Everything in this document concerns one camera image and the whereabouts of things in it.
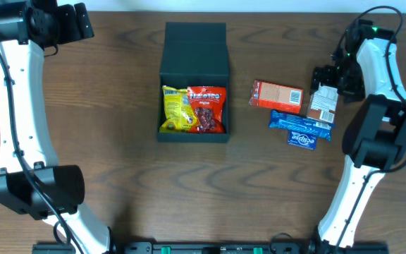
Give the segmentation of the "black gift box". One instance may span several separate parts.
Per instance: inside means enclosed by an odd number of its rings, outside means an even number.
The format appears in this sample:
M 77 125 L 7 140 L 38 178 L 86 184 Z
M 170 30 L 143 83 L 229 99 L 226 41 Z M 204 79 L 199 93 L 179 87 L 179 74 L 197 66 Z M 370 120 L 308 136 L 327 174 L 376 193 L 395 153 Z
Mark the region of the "black gift box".
M 224 23 L 167 22 L 164 50 L 159 69 L 159 111 L 156 127 L 164 113 L 164 85 L 184 89 L 189 86 L 224 87 L 227 98 L 223 105 L 224 133 L 156 133 L 163 143 L 226 143 L 230 138 L 230 64 Z

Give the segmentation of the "orange red cardboard box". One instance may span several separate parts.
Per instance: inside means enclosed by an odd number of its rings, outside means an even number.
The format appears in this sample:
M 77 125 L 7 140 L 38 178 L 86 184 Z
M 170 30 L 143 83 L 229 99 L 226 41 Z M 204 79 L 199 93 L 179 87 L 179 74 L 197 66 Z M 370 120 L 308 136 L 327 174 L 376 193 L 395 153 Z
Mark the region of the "orange red cardboard box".
M 256 80 L 252 86 L 249 105 L 298 114 L 301 110 L 303 90 Z

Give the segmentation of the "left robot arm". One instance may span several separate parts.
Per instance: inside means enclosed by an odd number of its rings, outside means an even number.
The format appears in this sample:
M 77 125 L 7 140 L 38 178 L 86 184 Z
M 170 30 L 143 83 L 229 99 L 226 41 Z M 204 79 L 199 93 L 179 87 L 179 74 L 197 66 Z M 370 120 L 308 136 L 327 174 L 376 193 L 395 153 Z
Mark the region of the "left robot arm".
M 52 226 L 56 244 L 37 253 L 113 252 L 80 167 L 59 164 L 42 85 L 47 48 L 93 35 L 84 3 L 0 1 L 0 204 Z

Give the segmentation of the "brown white small carton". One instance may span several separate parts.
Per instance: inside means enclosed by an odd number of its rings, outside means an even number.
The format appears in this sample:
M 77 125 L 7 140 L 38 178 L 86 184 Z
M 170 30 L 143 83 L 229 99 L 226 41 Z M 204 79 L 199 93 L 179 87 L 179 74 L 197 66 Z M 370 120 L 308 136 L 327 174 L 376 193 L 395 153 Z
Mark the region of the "brown white small carton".
M 337 102 L 337 89 L 320 85 L 319 89 L 311 95 L 307 117 L 332 124 L 335 119 Z

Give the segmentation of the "red dried fruit bag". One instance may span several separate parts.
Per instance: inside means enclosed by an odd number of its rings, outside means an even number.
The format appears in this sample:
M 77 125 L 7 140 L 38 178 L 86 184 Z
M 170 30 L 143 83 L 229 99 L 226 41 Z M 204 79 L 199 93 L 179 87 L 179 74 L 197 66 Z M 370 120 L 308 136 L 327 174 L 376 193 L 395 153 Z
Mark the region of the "red dried fruit bag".
M 223 106 L 226 100 L 224 87 L 188 87 L 187 95 L 192 112 L 197 117 L 189 133 L 225 133 L 222 124 Z

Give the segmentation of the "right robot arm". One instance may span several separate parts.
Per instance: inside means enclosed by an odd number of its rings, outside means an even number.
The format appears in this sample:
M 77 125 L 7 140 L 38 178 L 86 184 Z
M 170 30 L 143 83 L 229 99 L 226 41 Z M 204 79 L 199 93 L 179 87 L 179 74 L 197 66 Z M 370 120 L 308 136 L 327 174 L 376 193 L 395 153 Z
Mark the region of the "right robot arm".
M 379 181 L 406 164 L 406 91 L 396 62 L 397 33 L 355 19 L 341 37 L 334 65 L 316 67 L 310 92 L 332 87 L 361 102 L 347 126 L 343 175 L 308 253 L 385 253 L 382 243 L 355 244 L 362 213 Z

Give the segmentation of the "yellow snack bag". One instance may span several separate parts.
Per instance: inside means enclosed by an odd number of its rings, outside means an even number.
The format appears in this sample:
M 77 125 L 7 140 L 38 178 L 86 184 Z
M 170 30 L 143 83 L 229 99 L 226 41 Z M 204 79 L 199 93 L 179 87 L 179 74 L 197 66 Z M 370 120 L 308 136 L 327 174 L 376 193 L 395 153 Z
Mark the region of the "yellow snack bag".
M 187 96 L 187 89 L 162 86 L 166 120 L 159 127 L 160 133 L 187 133 L 197 122 Z

